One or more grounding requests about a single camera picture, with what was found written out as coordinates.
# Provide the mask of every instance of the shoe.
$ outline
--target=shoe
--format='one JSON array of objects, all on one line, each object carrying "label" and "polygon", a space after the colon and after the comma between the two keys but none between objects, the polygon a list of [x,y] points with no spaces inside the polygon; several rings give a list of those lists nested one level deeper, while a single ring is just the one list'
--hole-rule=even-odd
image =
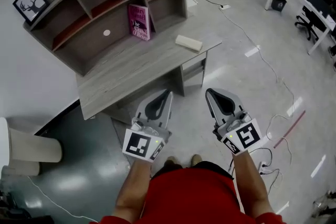
[{"label": "shoe", "polygon": [[179,164],[178,160],[174,156],[169,156],[164,162],[164,165],[167,165],[169,163]]},{"label": "shoe", "polygon": [[328,47],[328,53],[329,53],[330,58],[335,56],[334,54],[332,54],[330,46]]},{"label": "shoe", "polygon": [[192,158],[191,158],[191,167],[195,166],[196,164],[202,162],[202,157],[198,154],[195,154]]}]

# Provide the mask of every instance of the book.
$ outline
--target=book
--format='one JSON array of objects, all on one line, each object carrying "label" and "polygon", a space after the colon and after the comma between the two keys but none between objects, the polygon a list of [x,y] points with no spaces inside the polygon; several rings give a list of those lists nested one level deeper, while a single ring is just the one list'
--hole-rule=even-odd
[{"label": "book", "polygon": [[151,26],[147,7],[128,5],[128,18],[132,35],[146,41],[151,39]]}]

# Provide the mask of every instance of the cable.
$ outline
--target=cable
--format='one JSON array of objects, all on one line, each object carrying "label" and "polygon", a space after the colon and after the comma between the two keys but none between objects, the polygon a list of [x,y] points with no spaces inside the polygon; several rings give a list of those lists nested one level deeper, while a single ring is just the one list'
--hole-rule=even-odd
[{"label": "cable", "polygon": [[[270,154],[271,154],[271,160],[270,160],[270,162],[269,162],[268,165],[265,165],[265,167],[269,167],[269,166],[272,164],[272,161],[273,161],[273,154],[272,154],[272,151],[271,151],[269,148],[267,148],[267,147],[260,147],[260,148],[256,148],[255,150],[252,150],[250,153],[252,153],[253,151],[257,151],[257,150],[268,150],[268,151],[270,152]],[[229,169],[227,170],[227,172],[228,172],[229,174],[230,174],[230,170],[231,170],[232,163],[233,163],[233,158],[232,158],[232,160],[231,160],[231,162],[230,162]]]},{"label": "cable", "polygon": [[280,169],[277,168],[277,169],[274,169],[273,171],[264,169],[264,171],[267,171],[268,173],[264,173],[264,172],[262,172],[261,175],[270,175],[270,174],[272,174],[273,172],[275,172],[276,170],[279,170],[278,173],[281,175],[281,181],[280,181],[280,183],[279,183],[279,186],[276,186],[275,184],[273,184],[273,187],[275,187],[275,188],[280,188],[280,185],[281,185],[282,180],[283,180],[283,174],[282,174],[282,172],[280,172]]},{"label": "cable", "polygon": [[269,148],[267,148],[267,147],[260,147],[260,148],[256,148],[255,150],[252,150],[250,153],[252,153],[253,151],[256,151],[256,150],[269,150],[269,152],[270,152],[270,154],[271,154],[271,160],[270,160],[270,162],[269,162],[268,165],[265,165],[265,167],[269,167],[269,166],[271,166],[272,161],[273,161],[273,154],[272,154],[272,151],[271,151]]},{"label": "cable", "polygon": [[222,5],[222,4],[214,3],[214,2],[211,2],[211,1],[209,1],[209,0],[205,0],[205,1],[208,1],[208,2],[211,3],[211,4],[218,5],[218,6],[220,6],[220,7],[224,7],[224,5]]},{"label": "cable", "polygon": [[72,217],[74,217],[74,218],[86,218],[86,219],[89,219],[89,220],[92,220],[92,221],[98,223],[98,221],[96,221],[96,220],[94,220],[94,219],[92,219],[92,218],[88,218],[88,217],[85,217],[85,216],[80,216],[80,217],[75,216],[75,215],[73,215],[72,213],[70,213],[68,210],[64,209],[62,206],[59,206],[57,203],[55,203],[53,200],[51,200],[51,199],[50,199],[50,198],[49,198],[49,197],[48,197],[48,196],[47,196],[47,195],[40,189],[39,186],[37,186],[37,185],[32,181],[32,179],[30,178],[30,176],[27,176],[27,177],[29,178],[30,182],[31,182],[35,187],[37,187],[37,188],[39,189],[39,191],[43,194],[43,196],[45,196],[46,198],[48,198],[54,205],[56,205],[57,207],[63,209],[66,213],[68,213],[68,214],[71,215]]},{"label": "cable", "polygon": [[230,173],[230,170],[231,170],[232,163],[233,163],[233,158],[232,158],[232,160],[231,160],[231,162],[230,162],[229,169],[227,170],[227,172],[228,172],[228,173]]},{"label": "cable", "polygon": [[[260,57],[261,57],[262,60],[263,60],[263,61],[264,61],[264,62],[265,62],[265,63],[272,69],[272,71],[274,72],[274,74],[275,74],[275,76],[276,76],[276,80],[277,80],[277,83],[278,83],[278,82],[279,82],[279,78],[278,78],[277,73],[275,72],[275,70],[274,70],[274,68],[271,66],[271,64],[270,64],[268,61],[266,61],[266,60],[264,59],[263,55],[261,54],[261,51],[260,51],[259,47],[258,47],[258,46],[254,43],[254,41],[247,35],[247,33],[245,32],[245,30],[244,30],[242,27],[240,27],[239,25],[237,25],[236,23],[234,23],[231,19],[229,19],[229,18],[225,15],[225,13],[224,13],[223,10],[220,9],[220,11],[224,14],[225,18],[227,18],[227,19],[228,19],[231,23],[233,23],[235,26],[239,27],[239,28],[244,32],[244,34],[246,35],[246,37],[250,40],[250,42],[251,42],[251,43],[258,49],[258,52],[259,52],[259,54],[260,54]],[[288,91],[291,93],[291,95],[293,96],[292,113],[291,113],[291,116],[290,116],[289,118],[287,118],[287,117],[285,117],[285,116],[283,116],[283,115],[280,115],[280,114],[276,114],[276,115],[274,115],[274,116],[270,119],[269,125],[268,125],[267,130],[266,130],[266,136],[267,136],[267,138],[268,138],[269,140],[271,140],[271,141],[278,141],[279,139],[284,139],[284,140],[286,141],[286,143],[287,143],[287,148],[288,148],[288,152],[289,152],[289,154],[290,154],[290,162],[289,162],[289,166],[291,166],[291,164],[292,164],[292,157],[293,157],[293,154],[292,154],[291,150],[289,149],[289,143],[288,143],[288,140],[287,140],[285,137],[283,137],[283,136],[277,138],[277,140],[275,140],[275,139],[271,139],[271,138],[268,136],[268,130],[269,130],[269,128],[270,128],[270,126],[271,126],[271,124],[272,124],[272,122],[273,122],[273,119],[275,119],[276,117],[279,116],[279,117],[282,117],[282,118],[284,118],[284,119],[286,119],[286,120],[289,120],[289,119],[291,119],[291,118],[293,117],[293,114],[294,114],[293,109],[294,109],[295,96],[294,96],[293,92],[289,89],[289,87],[286,85],[285,81],[282,80],[282,82],[283,82],[283,84],[285,85],[285,87],[287,88],[287,90],[288,90]]]},{"label": "cable", "polygon": [[267,192],[267,195],[269,195],[269,193],[271,192],[272,186],[274,185],[275,181],[277,180],[277,178],[278,178],[278,176],[279,176],[279,174],[280,174],[280,169],[275,169],[274,171],[278,171],[278,174],[277,174],[277,176],[274,178],[274,180],[273,180],[271,186],[269,187],[269,190],[268,190],[268,192]]}]

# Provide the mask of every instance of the forearm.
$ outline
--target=forearm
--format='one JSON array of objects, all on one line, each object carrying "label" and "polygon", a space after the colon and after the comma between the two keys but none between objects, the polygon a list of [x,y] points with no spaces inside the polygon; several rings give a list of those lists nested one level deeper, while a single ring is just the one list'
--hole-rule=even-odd
[{"label": "forearm", "polygon": [[151,174],[151,163],[134,161],[116,201],[114,216],[133,223],[139,219],[145,203]]},{"label": "forearm", "polygon": [[245,213],[257,217],[272,212],[266,186],[248,151],[233,156],[237,187]]}]

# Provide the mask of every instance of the gray floor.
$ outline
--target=gray floor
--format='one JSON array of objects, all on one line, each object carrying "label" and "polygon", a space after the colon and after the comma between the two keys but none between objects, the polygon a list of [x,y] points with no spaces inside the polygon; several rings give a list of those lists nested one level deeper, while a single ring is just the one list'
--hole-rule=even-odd
[{"label": "gray floor", "polygon": [[[84,121],[80,107],[66,115],[45,137],[60,140],[64,156],[60,163],[42,164],[41,175],[32,180],[54,202],[76,216],[100,220],[110,215],[119,189],[129,171],[111,119],[99,114]],[[51,215],[56,224],[88,223],[53,205],[27,177],[5,176],[19,207],[34,216]]]},{"label": "gray floor", "polygon": [[[199,79],[194,78],[189,82],[186,97],[175,95],[169,123],[173,136],[155,161],[153,172],[170,155],[187,166],[195,153],[227,169],[230,152],[212,134],[214,121],[206,105],[205,90],[224,88],[237,94],[265,134],[270,118],[275,114],[286,115],[293,102],[283,80],[295,100],[302,98],[303,102],[290,120],[274,120],[269,130],[272,137],[284,135],[303,110],[306,114],[288,135],[292,164],[289,165],[285,142],[273,150],[271,167],[279,168],[284,178],[269,197],[275,212],[289,202],[289,207],[281,213],[287,223],[304,223],[311,214],[312,202],[336,187],[336,73],[327,54],[332,41],[328,37],[311,56],[307,54],[313,43],[307,41],[304,29],[294,26],[295,16],[302,9],[296,0],[287,0],[282,13],[264,10],[266,0],[211,0],[231,6],[225,11],[226,16],[260,45],[262,55],[279,76],[276,83],[275,74],[258,53],[245,56],[254,45],[242,30],[226,19],[215,5],[197,1],[193,12],[197,16],[211,15],[216,22],[214,31],[221,34],[223,43],[209,52],[203,87],[193,86]],[[63,162],[44,166],[44,173],[34,181],[73,214],[100,219],[111,211],[127,174],[128,162],[120,153],[114,129],[104,115],[87,122],[82,120],[78,110],[70,116],[50,133],[64,143]],[[265,146],[272,148],[274,144],[268,142]],[[323,155],[326,156],[323,165],[311,178]],[[256,151],[253,158],[256,163],[269,161],[269,153]],[[264,176],[267,188],[275,176]],[[32,215],[51,214],[56,223],[87,223],[83,219],[72,219],[56,208],[26,178],[7,177],[4,185],[13,190],[18,203]]]}]

